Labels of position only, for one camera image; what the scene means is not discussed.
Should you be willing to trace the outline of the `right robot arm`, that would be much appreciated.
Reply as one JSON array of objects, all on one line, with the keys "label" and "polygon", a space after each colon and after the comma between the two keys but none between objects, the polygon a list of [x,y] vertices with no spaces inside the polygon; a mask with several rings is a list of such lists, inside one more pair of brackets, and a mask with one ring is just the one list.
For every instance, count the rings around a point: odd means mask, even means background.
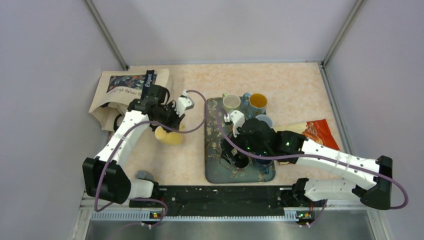
[{"label": "right robot arm", "polygon": [[299,206],[311,201],[358,200],[367,207],[390,210],[393,160],[354,156],[326,147],[302,134],[275,131],[256,118],[228,114],[225,123],[232,123],[232,135],[225,142],[243,157],[278,161],[319,168],[338,179],[300,178],[292,188],[293,200]]}]

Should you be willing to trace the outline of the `small grey cup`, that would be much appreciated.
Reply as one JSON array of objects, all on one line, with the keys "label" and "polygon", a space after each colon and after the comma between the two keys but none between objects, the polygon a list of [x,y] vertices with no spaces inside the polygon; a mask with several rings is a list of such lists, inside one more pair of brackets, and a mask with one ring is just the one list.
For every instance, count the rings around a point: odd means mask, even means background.
[{"label": "small grey cup", "polygon": [[150,172],[148,172],[146,170],[139,170],[136,173],[135,178],[136,179],[139,179],[139,180],[150,181],[150,182],[154,182],[155,181],[154,176]]}]

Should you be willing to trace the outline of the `light blue mug yellow inside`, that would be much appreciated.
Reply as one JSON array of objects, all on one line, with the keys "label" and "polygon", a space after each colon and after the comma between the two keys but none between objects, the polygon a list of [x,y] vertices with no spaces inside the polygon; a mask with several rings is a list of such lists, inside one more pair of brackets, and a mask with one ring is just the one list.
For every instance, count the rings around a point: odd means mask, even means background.
[{"label": "light blue mug yellow inside", "polygon": [[250,94],[246,92],[242,96],[241,102],[244,105],[245,116],[249,119],[266,113],[268,100],[261,93]]}]

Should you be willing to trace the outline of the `pale grey mug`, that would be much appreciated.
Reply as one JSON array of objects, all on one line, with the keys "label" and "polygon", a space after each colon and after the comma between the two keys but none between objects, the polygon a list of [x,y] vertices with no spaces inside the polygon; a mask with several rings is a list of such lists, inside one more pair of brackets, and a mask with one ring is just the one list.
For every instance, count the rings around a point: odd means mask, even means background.
[{"label": "pale grey mug", "polygon": [[260,114],[260,115],[257,115],[255,118],[258,119],[259,121],[265,122],[270,128],[273,128],[273,125],[274,125],[273,121],[268,115]]}]

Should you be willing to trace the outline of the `light green mug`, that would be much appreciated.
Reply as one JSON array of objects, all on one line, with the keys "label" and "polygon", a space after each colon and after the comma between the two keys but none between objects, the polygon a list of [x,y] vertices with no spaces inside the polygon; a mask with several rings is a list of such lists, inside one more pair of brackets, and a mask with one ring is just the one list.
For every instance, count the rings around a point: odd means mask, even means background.
[{"label": "light green mug", "polygon": [[222,104],[227,113],[241,109],[241,98],[236,94],[223,93]]}]

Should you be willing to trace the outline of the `dark blue mug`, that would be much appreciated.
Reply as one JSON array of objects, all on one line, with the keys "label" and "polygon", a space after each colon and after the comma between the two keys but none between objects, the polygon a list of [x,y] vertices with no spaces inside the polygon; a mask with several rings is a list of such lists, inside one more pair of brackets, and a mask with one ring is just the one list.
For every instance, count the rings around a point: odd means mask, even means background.
[{"label": "dark blue mug", "polygon": [[273,164],[272,160],[256,159],[252,160],[253,165],[258,168],[263,174],[270,173],[270,166]]}]

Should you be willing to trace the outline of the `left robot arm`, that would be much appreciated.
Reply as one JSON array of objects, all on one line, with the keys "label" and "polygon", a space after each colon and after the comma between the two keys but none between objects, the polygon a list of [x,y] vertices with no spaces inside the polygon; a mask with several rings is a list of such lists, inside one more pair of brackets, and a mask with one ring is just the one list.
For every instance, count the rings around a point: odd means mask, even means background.
[{"label": "left robot arm", "polygon": [[180,129],[185,111],[194,107],[194,101],[184,90],[171,102],[166,102],[169,91],[153,84],[141,98],[132,100],[124,118],[106,146],[82,164],[85,192],[98,200],[123,204],[126,200],[141,198],[149,207],[160,202],[160,193],[152,180],[131,180],[124,171],[139,137],[149,128],[161,126],[168,132]]}]

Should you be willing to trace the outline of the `brown striped mug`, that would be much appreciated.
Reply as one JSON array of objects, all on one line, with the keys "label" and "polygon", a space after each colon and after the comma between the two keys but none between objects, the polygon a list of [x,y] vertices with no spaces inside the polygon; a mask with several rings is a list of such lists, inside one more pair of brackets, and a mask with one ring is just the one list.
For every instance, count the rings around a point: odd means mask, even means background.
[{"label": "brown striped mug", "polygon": [[236,153],[232,156],[232,164],[238,168],[243,169],[249,165],[250,159],[248,156],[242,153]]}]

